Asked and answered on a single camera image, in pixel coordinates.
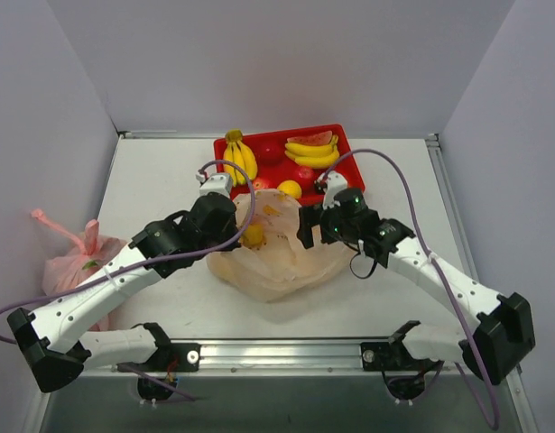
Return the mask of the yellow pear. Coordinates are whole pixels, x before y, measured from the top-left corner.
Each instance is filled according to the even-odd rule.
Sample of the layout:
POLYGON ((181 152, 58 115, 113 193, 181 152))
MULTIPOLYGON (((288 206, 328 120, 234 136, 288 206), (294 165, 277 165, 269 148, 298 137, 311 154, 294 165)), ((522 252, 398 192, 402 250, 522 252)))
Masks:
POLYGON ((295 180, 285 180, 278 185, 277 189, 295 199, 301 198, 303 193, 301 185, 295 180))

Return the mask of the yellow lemon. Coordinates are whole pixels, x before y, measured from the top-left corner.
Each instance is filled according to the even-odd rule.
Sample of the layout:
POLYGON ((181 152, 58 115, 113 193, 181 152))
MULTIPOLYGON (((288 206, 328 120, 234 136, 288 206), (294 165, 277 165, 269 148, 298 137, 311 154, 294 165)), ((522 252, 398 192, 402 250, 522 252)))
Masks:
POLYGON ((246 248, 260 248, 265 244, 264 226, 261 224, 249 225, 243 232, 240 242, 246 248))

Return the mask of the orange plastic bag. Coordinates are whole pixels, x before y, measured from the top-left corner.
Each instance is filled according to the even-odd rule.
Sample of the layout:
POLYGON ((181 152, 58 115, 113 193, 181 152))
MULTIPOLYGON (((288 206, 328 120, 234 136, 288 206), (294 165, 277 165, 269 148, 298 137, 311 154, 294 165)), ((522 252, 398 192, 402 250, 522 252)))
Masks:
POLYGON ((353 252, 341 243, 323 244, 320 231, 312 229, 314 246, 303 247, 297 238, 301 204, 277 189, 255 192, 249 232, 263 234, 263 241, 230 252, 211 253, 208 269, 222 281, 263 302, 283 298, 296 290, 323 284, 348 267, 353 252))

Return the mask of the dark purple plum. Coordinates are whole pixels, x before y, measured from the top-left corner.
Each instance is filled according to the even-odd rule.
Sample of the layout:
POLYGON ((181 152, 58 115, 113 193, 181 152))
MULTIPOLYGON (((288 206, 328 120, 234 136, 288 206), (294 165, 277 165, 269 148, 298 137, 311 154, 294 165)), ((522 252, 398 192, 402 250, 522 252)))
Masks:
POLYGON ((314 181, 314 191, 318 194, 324 194, 327 188, 325 180, 317 179, 314 181))

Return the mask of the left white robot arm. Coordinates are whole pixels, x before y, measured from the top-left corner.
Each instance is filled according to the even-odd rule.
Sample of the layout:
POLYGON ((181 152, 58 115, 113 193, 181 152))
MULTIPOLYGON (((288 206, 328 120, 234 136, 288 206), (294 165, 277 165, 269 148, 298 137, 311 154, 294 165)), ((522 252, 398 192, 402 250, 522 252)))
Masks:
POLYGON ((237 246, 236 205, 226 195, 209 192, 190 210, 149 223, 75 292, 33 311, 13 311, 8 325, 40 391, 55 392, 85 370, 111 364, 166 369, 175 356, 158 324, 99 332, 92 326, 139 291, 216 249, 237 246))

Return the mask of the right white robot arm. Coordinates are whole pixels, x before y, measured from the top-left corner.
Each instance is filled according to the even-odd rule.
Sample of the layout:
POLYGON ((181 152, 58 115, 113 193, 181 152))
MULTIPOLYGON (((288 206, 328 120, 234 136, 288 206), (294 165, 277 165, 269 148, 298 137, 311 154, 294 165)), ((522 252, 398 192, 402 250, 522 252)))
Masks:
POLYGON ((297 236, 305 248, 313 247, 317 227, 322 243, 355 247, 413 282, 459 320, 460 332, 411 325, 388 347, 394 366, 408 369, 419 359, 462 363, 482 381, 498 385, 535 347, 532 309, 524 296, 489 289, 425 251, 408 226, 369 208, 359 189, 338 192, 330 207, 301 207, 299 219, 297 236))

